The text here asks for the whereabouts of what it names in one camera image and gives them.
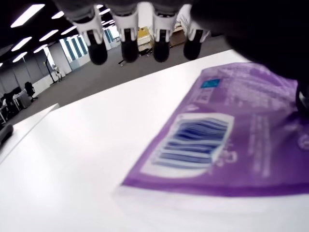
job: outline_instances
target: office floor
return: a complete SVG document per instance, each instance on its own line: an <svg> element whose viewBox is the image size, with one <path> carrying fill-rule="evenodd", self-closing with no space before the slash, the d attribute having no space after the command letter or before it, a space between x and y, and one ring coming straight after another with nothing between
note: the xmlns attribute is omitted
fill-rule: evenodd
<svg viewBox="0 0 309 232"><path fill-rule="evenodd" d="M223 37L208 38L202 46L199 57L229 49ZM104 65L97 66L89 62L69 73L63 81L42 92L30 107L22 110L9 122L16 124L55 103L59 103L62 107L105 89L188 61L183 56L183 45L172 48L169 59L164 63L156 62L152 56L144 56L134 63L120 67L118 65L122 60L120 46L108 51L108 56Z"/></svg>

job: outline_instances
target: white table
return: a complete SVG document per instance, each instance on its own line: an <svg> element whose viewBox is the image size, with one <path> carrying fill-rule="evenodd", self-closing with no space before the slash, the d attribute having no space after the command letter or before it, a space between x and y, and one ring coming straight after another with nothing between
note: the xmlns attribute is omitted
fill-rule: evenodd
<svg viewBox="0 0 309 232"><path fill-rule="evenodd" d="M51 111L59 108L59 104L52 105L25 120L13 125L13 135L0 147L0 166L17 144Z"/></svg>
<svg viewBox="0 0 309 232"><path fill-rule="evenodd" d="M233 51L219 53L51 112L0 166L0 231L308 231L308 196L278 198L274 210L259 207L272 205L269 199L208 197L208 204L227 204L230 212L214 208L215 212L202 214L162 207L160 216L154 207L143 216L134 215L112 197L201 70L241 61L245 60ZM171 193L163 197L173 199ZM286 201L290 204L280 207ZM194 203L194 198L186 203ZM249 212L238 212L244 206ZM254 206L257 211L250 213Z"/></svg>

